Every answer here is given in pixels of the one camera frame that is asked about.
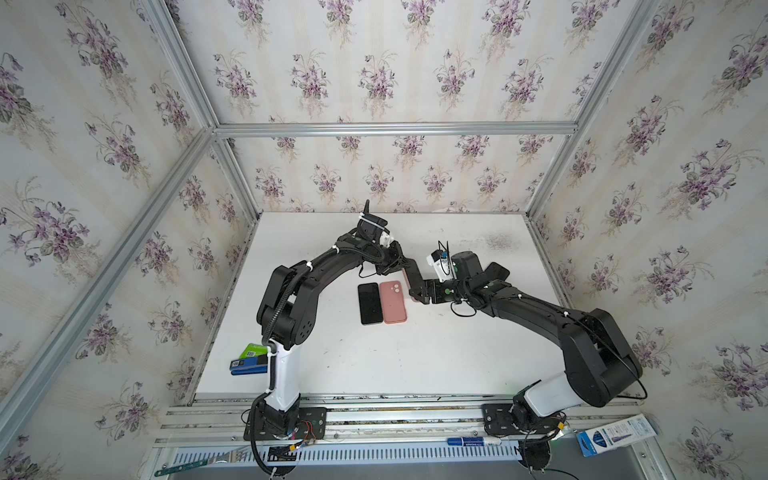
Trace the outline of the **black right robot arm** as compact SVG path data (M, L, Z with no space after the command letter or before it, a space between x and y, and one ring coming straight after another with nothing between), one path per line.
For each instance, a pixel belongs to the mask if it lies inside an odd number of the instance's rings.
M438 254L432 266L441 276L426 279L415 260L404 260L409 293L417 301L465 303L476 313L511 321L560 348L564 371L514 396L510 413L518 426L581 404L604 407L640 382L643 367L609 312L568 309L531 296L507 281L505 267L496 262L482 267L470 251Z

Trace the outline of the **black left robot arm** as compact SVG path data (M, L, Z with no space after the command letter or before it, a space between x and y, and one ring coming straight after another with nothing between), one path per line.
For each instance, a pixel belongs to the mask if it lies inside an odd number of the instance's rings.
M278 266L271 274L256 314L261 343L269 349L268 409L285 414L299 405L298 347L314 328L319 297L341 275L365 263L381 276L402 270L409 295L423 304L431 301L432 283L423 278L417 262L405 256L387 221L373 214L366 202L356 226L328 250L290 267Z

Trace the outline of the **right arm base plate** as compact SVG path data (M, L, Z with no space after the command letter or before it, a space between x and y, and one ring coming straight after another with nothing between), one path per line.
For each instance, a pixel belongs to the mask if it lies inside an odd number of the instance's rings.
M559 432L566 421L562 411L539 417L521 402L486 403L481 406L481 411L485 432L496 437L550 436Z

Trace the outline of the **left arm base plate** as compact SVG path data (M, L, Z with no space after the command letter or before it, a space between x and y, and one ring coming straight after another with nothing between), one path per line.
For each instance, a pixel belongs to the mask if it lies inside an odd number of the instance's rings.
M286 412L266 404L249 412L245 420L245 441L322 440L325 437L328 410L322 407L291 407Z

